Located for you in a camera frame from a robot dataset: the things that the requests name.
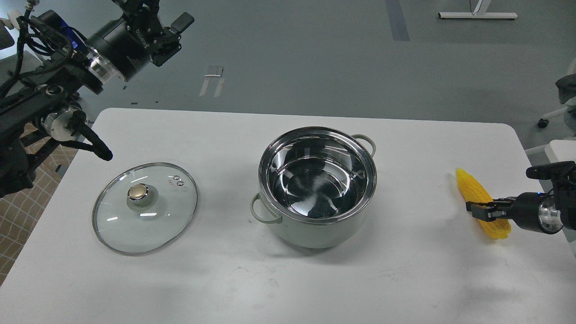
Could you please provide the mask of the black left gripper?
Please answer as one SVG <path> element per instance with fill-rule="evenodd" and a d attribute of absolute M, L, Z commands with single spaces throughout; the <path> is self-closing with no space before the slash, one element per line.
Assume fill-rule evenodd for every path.
<path fill-rule="evenodd" d="M 168 27 L 163 27 L 158 18 L 158 0 L 114 0 L 121 8 L 123 18 L 109 21 L 88 38 L 88 45 L 111 63 L 119 78 L 128 82 L 149 61 L 162 66 L 181 49 L 181 34 L 195 19 L 182 13 Z M 150 47 L 134 32 L 148 34 Z"/>

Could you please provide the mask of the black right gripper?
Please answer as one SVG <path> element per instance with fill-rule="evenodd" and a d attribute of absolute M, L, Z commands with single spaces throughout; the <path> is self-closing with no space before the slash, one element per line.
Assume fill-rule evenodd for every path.
<path fill-rule="evenodd" d="M 521 193 L 518 197 L 495 199 L 491 202 L 466 202 L 473 218 L 484 222 L 498 219 L 513 220 L 519 228 L 549 234 L 540 221 L 539 211 L 547 196 L 544 193 Z"/>

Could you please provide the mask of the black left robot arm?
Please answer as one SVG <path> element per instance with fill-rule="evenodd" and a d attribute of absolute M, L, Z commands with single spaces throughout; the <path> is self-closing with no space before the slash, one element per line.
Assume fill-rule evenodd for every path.
<path fill-rule="evenodd" d="M 10 23 L 19 31 L 16 66 L 1 85 L 1 196 L 31 189 L 36 170 L 59 146 L 109 161 L 113 152 L 88 127 L 78 90 L 94 94 L 113 77 L 131 80 L 148 63 L 162 66 L 181 50 L 194 18 L 183 12 L 171 25 L 158 17 L 158 0 L 117 0 L 122 11 L 85 37 L 56 12 L 40 16 L 29 0 Z"/>

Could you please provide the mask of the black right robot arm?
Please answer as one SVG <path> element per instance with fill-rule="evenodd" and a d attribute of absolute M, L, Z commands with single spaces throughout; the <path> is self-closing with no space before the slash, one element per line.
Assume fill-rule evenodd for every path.
<path fill-rule="evenodd" d="M 478 220 L 492 223 L 513 220 L 521 229 L 555 234 L 563 228 L 575 230 L 576 185 L 575 162 L 554 162 L 526 169 L 527 178 L 549 180 L 551 191 L 526 192 L 517 197 L 481 202 L 467 198 L 466 209 Z"/>

